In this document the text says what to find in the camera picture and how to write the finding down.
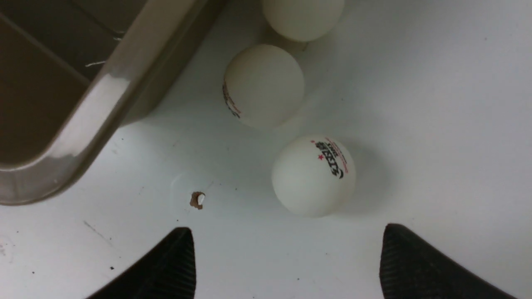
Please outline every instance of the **black object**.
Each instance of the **black object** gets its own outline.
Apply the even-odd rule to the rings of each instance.
[[[192,232],[188,228],[176,228],[89,299],[192,299],[195,291]]]
[[[379,277],[385,299],[515,299],[399,224],[384,231]]]

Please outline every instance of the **dirt spot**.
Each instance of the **dirt spot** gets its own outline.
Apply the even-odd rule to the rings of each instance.
[[[193,206],[198,210],[203,209],[203,205],[198,202],[200,199],[200,196],[202,195],[205,196],[205,193],[199,192],[199,191],[192,193],[192,197],[190,198],[190,206]]]

